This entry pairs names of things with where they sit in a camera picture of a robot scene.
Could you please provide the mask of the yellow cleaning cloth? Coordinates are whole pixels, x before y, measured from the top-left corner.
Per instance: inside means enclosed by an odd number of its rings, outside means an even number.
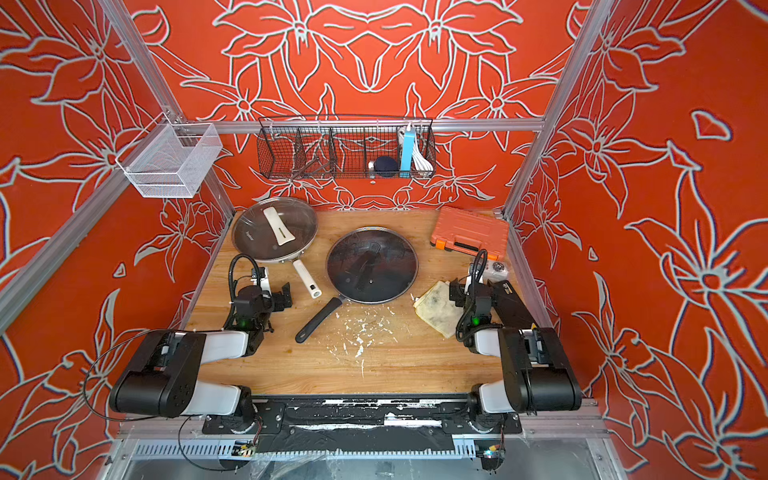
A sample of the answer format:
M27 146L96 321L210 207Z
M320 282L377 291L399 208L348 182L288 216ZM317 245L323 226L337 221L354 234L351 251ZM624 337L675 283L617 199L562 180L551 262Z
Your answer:
M438 281L413 304L416 315L445 338L455 335L463 313L463 308L449 298L449 293L449 284Z

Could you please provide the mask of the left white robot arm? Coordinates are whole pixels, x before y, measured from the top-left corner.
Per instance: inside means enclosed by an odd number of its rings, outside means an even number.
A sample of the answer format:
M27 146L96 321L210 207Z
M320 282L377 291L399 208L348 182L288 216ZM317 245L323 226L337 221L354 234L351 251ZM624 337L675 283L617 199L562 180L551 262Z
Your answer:
M149 417L209 415L249 426L256 411L245 386L203 381L200 367L253 355L272 330L270 317L292 306L291 287L268 292L248 285L238 291L225 327L217 331L157 330L148 333L109 397L112 411Z

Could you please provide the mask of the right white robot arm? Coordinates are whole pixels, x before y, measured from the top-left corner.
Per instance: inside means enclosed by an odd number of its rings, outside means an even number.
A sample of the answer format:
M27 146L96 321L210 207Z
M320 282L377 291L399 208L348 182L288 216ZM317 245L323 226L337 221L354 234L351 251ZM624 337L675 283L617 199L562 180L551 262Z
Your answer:
M473 387L478 414L575 411L582 391L557 332L539 326L507 280L455 279L449 300L462 309L455 337L471 352L500 360L502 378Z

